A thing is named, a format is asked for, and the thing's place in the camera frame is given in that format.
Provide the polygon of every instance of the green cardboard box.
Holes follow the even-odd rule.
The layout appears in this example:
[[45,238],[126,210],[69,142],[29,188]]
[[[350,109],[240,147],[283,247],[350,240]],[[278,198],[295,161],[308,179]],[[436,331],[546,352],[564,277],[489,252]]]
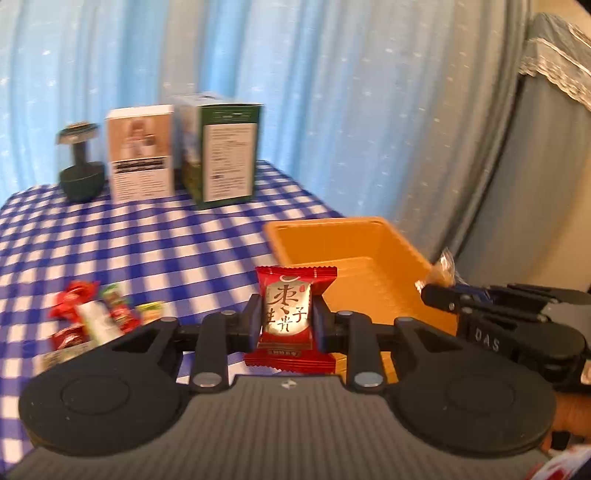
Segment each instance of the green cardboard box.
[[181,176],[203,207],[246,202],[254,194],[262,105],[215,94],[173,97]]

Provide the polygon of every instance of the blue checkered tablecloth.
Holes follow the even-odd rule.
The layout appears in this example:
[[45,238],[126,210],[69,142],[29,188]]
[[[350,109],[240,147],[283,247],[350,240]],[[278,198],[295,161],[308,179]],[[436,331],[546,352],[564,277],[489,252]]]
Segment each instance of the blue checkered tablecloth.
[[[31,449],[18,396],[33,357],[66,326],[48,311],[70,280],[117,282],[133,304],[164,300],[181,323],[200,322],[212,310],[240,309],[257,291],[254,267],[275,263],[265,222],[331,216],[338,213],[266,163],[254,201],[208,210],[184,193],[122,205],[107,193],[73,205],[57,186],[13,195],[0,210],[0,468]],[[180,375],[189,372],[185,360]],[[248,373],[241,360],[229,357],[231,376]]]

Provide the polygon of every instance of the blue curtain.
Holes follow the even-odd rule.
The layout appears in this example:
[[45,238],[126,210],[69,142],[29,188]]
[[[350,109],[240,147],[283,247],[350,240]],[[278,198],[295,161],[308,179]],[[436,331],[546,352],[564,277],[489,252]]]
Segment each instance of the blue curtain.
[[517,71],[499,72],[527,3],[2,0],[0,202],[56,181],[66,124],[214,91],[265,105],[263,160],[432,257],[496,158],[485,124],[493,97],[511,103]]

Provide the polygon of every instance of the white cardboard box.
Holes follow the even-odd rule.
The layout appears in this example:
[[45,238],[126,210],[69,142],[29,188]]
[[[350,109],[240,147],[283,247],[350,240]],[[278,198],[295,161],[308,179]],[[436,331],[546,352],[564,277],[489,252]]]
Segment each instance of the white cardboard box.
[[111,110],[106,127],[113,203],[172,196],[173,106]]

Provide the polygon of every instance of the product box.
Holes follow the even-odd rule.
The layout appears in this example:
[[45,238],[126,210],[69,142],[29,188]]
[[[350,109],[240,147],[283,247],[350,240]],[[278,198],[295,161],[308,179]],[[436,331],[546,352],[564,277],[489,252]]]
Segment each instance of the product box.
[[181,176],[198,205],[249,200],[254,193],[262,105],[213,94],[173,97]]
[[171,155],[173,106],[111,110],[106,118],[113,203],[174,194]]

